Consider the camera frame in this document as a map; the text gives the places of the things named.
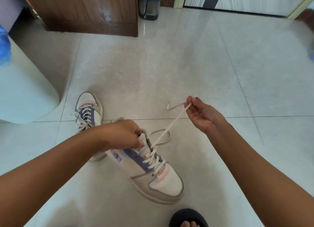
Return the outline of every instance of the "white shoelace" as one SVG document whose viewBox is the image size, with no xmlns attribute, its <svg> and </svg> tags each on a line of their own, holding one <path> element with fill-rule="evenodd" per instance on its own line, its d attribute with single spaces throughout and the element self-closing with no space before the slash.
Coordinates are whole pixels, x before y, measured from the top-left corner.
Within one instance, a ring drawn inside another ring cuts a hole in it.
<svg viewBox="0 0 314 227">
<path fill-rule="evenodd" d="M 76 124 L 78 126 L 77 133 L 80 132 L 81 130 L 93 127 L 91 123 L 92 121 L 90 120 L 91 119 L 90 115 L 92 115 L 92 113 L 89 112 L 92 110 L 90 107 L 92 107 L 91 104 L 85 104 L 80 107 L 81 109 L 83 109 L 83 112 L 82 112 L 83 117 L 81 117 L 80 113 L 75 111 Z"/>
<path fill-rule="evenodd" d="M 162 143 L 166 143 L 170 140 L 170 133 L 169 133 L 169 139 L 165 142 L 161 142 L 159 143 L 159 141 L 162 139 L 162 137 L 167 133 L 169 132 L 169 130 L 171 129 L 171 127 L 173 126 L 173 124 L 179 119 L 179 117 L 192 105 L 192 103 L 190 103 L 178 116 L 177 118 L 175 118 L 175 120 L 168 126 L 168 128 L 166 129 L 161 129 L 161 130 L 164 130 L 163 133 L 156 139 L 156 141 L 151 145 L 151 148 L 153 149 L 151 151 L 150 154 L 146 154 L 145 157 L 147 158 L 147 160 L 143 161 L 143 163 L 149 163 L 150 166 L 148 167 L 148 169 L 152 169 L 154 168 L 154 173 L 153 175 L 157 175 L 157 173 L 159 172 L 159 170 L 163 167 L 163 165 L 166 163 L 165 160 L 163 160 L 162 162 L 159 162 L 159 156 L 157 155 L 155 157 L 155 153 L 157 152 L 157 145 L 159 144 L 162 144 Z"/>
</svg>

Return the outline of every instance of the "pastel sneaker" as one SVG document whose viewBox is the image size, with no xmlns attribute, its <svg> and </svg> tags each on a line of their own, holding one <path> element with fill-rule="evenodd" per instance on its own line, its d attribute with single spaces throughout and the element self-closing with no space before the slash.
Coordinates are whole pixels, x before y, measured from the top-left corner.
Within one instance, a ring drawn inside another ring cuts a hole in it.
<svg viewBox="0 0 314 227">
<path fill-rule="evenodd" d="M 78 126 L 77 133 L 101 125 L 103 109 L 97 96 L 90 92 L 83 92 L 75 106 L 76 124 Z M 106 156 L 106 153 L 96 153 L 90 161 L 99 161 Z"/>
<path fill-rule="evenodd" d="M 138 149 L 111 149 L 106 153 L 123 168 L 136 190 L 145 198 L 159 204 L 175 204 L 184 196 L 184 185 L 176 171 L 151 148 L 145 131 L 139 140 L 144 146 Z"/>
</svg>

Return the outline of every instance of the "blue plastic bag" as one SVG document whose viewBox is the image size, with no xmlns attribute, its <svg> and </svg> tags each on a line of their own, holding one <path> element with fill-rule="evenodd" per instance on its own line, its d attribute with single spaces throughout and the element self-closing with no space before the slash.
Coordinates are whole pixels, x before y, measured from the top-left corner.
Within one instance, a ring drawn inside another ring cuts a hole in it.
<svg viewBox="0 0 314 227">
<path fill-rule="evenodd" d="M 11 61 L 11 43 L 8 33 L 0 25 L 0 67 Z"/>
</svg>

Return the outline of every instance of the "black cable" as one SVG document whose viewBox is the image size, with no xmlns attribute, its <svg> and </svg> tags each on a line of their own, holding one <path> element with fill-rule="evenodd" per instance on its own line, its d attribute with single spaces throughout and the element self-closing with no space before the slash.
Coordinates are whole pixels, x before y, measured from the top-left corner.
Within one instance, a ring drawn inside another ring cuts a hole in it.
<svg viewBox="0 0 314 227">
<path fill-rule="evenodd" d="M 146 6 L 145 6 L 145 11 L 144 11 L 144 14 L 142 14 L 142 13 L 141 13 L 141 9 L 140 9 L 140 7 L 139 7 L 139 0 L 138 0 L 139 16 L 140 16 L 141 18 L 144 18 L 144 17 L 145 17 L 145 15 L 146 15 L 147 5 L 148 5 L 148 0 L 146 1 Z"/>
</svg>

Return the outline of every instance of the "white tile floor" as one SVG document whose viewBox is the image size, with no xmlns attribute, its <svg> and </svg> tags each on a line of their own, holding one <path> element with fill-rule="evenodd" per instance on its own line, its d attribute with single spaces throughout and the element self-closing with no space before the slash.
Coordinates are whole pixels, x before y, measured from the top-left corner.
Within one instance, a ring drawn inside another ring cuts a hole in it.
<svg viewBox="0 0 314 227">
<path fill-rule="evenodd" d="M 74 105 L 86 90 L 100 98 L 104 120 L 124 116 L 148 131 L 177 116 L 179 109 L 166 111 L 168 101 L 198 95 L 314 195 L 313 35 L 303 23 L 161 8 L 157 21 L 139 21 L 138 38 L 47 32 L 36 22 L 15 25 L 11 36 L 62 99 L 40 122 L 0 124 L 0 174 L 75 134 Z M 147 201 L 104 159 L 87 163 L 27 227 L 167 226 L 183 207 L 210 226 L 262 226 L 207 138 L 185 118 L 159 149 L 185 182 L 181 202 Z"/>
</svg>

